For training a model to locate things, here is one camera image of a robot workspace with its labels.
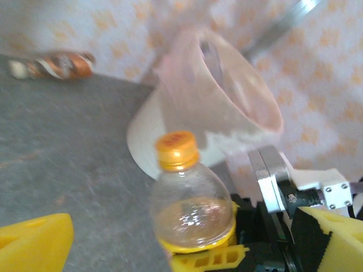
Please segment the yellow plastic clip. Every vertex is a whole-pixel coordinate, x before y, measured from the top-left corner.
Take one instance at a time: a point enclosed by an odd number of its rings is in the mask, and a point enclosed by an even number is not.
[[[202,253],[174,255],[170,266],[174,272],[204,272],[236,268],[249,251],[243,245],[215,248]]]

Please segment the wallpaper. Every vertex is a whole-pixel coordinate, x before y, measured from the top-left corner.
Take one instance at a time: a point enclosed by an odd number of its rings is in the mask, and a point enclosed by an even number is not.
[[[155,83],[152,67],[182,27],[209,26],[243,49],[296,2],[0,0],[0,53],[88,50],[97,73]],[[285,119],[289,160],[352,181],[363,175],[362,18],[362,0],[326,0],[253,60]]]

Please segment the black mechanical part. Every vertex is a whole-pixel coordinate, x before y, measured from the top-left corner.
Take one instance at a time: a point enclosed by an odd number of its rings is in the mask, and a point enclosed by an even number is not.
[[[280,188],[280,192],[284,200],[283,203],[286,208],[286,212],[291,219],[294,218],[296,209],[299,207],[311,207],[322,204],[318,191],[315,189],[299,191],[288,180],[280,181],[278,183],[278,187]]]
[[[318,220],[300,209],[296,210],[291,232],[304,271],[318,271],[332,233],[324,234]]]
[[[238,244],[250,250],[237,268],[220,271],[303,272],[283,214],[269,214],[262,202],[253,208],[249,199],[231,197],[240,206],[236,216]]]
[[[357,216],[354,213],[353,205],[348,206],[348,214],[353,219],[358,219],[363,221],[363,207],[361,207],[360,211],[358,212]]]

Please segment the metal rod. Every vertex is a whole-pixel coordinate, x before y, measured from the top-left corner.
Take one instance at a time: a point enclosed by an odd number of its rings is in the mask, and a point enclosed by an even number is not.
[[[242,50],[243,56],[251,62],[258,54],[270,48],[288,30],[300,22],[310,11],[324,0],[301,0],[281,19],[268,28],[251,46]]]

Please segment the gray surface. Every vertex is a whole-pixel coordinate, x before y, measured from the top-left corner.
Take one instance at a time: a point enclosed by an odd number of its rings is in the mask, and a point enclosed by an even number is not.
[[[150,88],[102,76],[18,81],[0,56],[0,226],[69,213],[64,271],[169,271],[148,215],[153,180],[125,131]],[[234,191],[224,165],[214,169]]]

